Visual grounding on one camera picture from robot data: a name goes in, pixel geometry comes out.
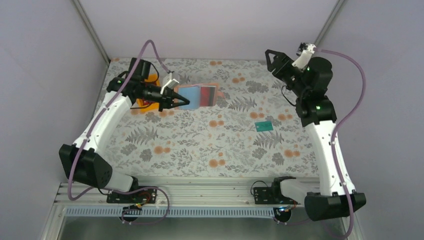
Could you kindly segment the tan leather card holder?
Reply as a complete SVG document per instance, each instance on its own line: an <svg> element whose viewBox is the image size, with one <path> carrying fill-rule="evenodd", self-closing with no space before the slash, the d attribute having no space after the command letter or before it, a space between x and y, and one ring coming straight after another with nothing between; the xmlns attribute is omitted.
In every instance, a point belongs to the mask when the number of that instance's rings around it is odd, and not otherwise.
<svg viewBox="0 0 424 240"><path fill-rule="evenodd" d="M179 95L189 100L188 105L179 106L180 110L196 110L202 107L213 107L218 98L225 98L224 93L219 91L218 83L198 83L180 85L175 89Z"/></svg>

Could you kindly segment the teal green card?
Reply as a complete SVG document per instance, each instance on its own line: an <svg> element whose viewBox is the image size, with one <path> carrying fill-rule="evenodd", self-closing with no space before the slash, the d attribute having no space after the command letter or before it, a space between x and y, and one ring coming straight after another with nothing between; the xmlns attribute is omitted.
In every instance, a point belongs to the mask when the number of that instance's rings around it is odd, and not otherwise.
<svg viewBox="0 0 424 240"><path fill-rule="evenodd" d="M268 131L274 130L274 127L271 121L255 122L254 125L257 132L268 132Z"/></svg>

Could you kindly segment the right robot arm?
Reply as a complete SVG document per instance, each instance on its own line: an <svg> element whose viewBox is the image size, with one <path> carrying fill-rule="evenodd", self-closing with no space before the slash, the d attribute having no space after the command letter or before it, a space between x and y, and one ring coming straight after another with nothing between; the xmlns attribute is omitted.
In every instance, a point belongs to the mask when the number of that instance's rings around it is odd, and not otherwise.
<svg viewBox="0 0 424 240"><path fill-rule="evenodd" d="M283 52L265 51L268 71L296 95L295 110L312 140L319 174L318 189L286 176L274 181L274 192L304 206L309 219L316 222L352 216L367 199L348 174L337 134L341 122L326 95L333 66L313 54L303 50L292 60Z"/></svg>

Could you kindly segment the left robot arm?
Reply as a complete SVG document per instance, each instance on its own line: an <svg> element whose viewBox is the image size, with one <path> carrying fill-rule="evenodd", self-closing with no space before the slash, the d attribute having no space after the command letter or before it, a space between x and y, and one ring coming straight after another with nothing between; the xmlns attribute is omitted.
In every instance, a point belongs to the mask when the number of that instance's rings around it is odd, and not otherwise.
<svg viewBox="0 0 424 240"><path fill-rule="evenodd" d="M78 182L92 188L127 193L135 189L136 178L113 169L104 156L106 146L122 117L137 100L157 103L158 110L188 105L190 101L174 91L179 74L170 71L164 82L148 81L152 63L132 58L127 71L114 77L93 119L72 143L59 149L69 184Z"/></svg>

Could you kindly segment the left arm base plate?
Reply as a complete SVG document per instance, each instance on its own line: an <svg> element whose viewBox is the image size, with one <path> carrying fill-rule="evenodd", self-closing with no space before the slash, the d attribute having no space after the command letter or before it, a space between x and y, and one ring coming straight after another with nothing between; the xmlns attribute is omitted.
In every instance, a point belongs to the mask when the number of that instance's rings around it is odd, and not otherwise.
<svg viewBox="0 0 424 240"><path fill-rule="evenodd" d="M112 191L107 195L106 202L108 204L154 204L156 202L158 190L156 188L148 188L136 193L125 194Z"/></svg>

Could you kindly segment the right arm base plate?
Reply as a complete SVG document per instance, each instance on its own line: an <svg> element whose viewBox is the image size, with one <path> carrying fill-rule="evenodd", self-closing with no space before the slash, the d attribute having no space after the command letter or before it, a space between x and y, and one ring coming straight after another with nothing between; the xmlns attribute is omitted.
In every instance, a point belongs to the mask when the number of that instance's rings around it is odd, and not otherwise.
<svg viewBox="0 0 424 240"><path fill-rule="evenodd" d="M280 193L274 193L270 187L254 187L251 190L256 205L294 205L295 201Z"/></svg>

